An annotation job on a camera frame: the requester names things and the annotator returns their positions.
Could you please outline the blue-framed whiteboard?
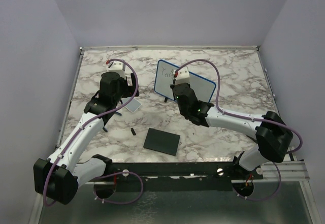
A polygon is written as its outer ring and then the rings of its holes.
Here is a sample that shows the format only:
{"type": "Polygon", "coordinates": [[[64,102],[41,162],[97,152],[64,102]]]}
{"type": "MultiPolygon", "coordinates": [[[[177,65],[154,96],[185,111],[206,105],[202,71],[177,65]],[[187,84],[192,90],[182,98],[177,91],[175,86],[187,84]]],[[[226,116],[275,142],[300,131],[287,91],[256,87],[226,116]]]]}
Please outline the blue-framed whiteboard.
{"type": "MultiPolygon", "coordinates": [[[[160,59],[157,62],[154,91],[158,94],[175,100],[170,85],[173,83],[173,71],[178,68],[166,60],[160,59]]],[[[217,88],[217,84],[203,76],[189,72],[190,86],[194,90],[198,100],[210,102],[217,88]]]]}

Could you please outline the black marker cap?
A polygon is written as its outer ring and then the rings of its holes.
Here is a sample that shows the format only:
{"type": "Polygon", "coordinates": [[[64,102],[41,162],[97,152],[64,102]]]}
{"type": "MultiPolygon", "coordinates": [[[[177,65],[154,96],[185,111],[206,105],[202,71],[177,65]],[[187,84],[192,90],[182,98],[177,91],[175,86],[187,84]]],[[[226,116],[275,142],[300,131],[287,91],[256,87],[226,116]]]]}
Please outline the black marker cap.
{"type": "Polygon", "coordinates": [[[131,128],[131,132],[132,132],[132,135],[135,136],[136,135],[136,132],[133,128],[131,128]]]}

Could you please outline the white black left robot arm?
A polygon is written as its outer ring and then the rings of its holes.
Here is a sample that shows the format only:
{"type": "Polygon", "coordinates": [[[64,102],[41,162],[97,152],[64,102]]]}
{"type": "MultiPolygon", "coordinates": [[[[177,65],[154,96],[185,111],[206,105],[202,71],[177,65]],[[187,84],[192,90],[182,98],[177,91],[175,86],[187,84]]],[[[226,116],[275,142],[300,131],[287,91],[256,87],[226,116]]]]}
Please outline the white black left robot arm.
{"type": "Polygon", "coordinates": [[[110,158],[94,155],[85,163],[79,158],[92,139],[101,131],[116,111],[139,95],[139,79],[131,72],[129,85],[123,69],[102,74],[100,88],[86,104],[77,126],[67,139],[47,158],[38,159],[34,166],[35,191],[43,196],[45,206],[68,204],[79,187],[95,179],[102,181],[118,176],[110,158]]]}

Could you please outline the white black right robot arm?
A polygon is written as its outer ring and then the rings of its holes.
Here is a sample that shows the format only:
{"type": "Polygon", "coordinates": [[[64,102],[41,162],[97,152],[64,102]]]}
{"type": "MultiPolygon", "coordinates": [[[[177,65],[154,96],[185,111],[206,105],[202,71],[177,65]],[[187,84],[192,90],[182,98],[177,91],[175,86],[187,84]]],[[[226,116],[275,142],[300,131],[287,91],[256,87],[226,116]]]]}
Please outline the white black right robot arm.
{"type": "Polygon", "coordinates": [[[241,114],[237,118],[219,111],[212,103],[198,100],[187,83],[174,85],[172,91],[180,114],[193,124],[236,131],[256,141],[250,150],[234,158],[233,173],[237,178],[246,178],[266,162],[283,162],[293,134],[275,112],[267,111],[265,115],[241,114]]]}

